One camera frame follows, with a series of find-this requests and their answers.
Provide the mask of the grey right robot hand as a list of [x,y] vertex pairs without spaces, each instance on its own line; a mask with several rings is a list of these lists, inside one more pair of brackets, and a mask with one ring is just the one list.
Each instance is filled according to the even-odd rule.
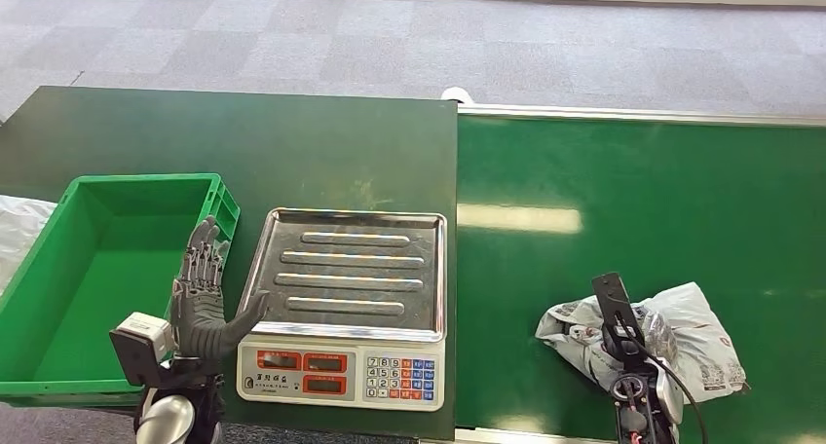
[[677,341],[666,318],[661,313],[642,306],[635,307],[633,311],[641,327],[646,349],[673,366],[678,353]]

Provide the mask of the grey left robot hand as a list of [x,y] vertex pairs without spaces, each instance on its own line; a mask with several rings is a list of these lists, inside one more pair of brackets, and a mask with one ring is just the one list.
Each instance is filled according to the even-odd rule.
[[178,356],[223,358],[237,348],[269,310],[271,294],[263,290],[252,295],[246,308],[233,319],[225,319],[225,244],[216,241],[219,232],[212,215],[194,228],[178,275],[172,281],[169,323]]

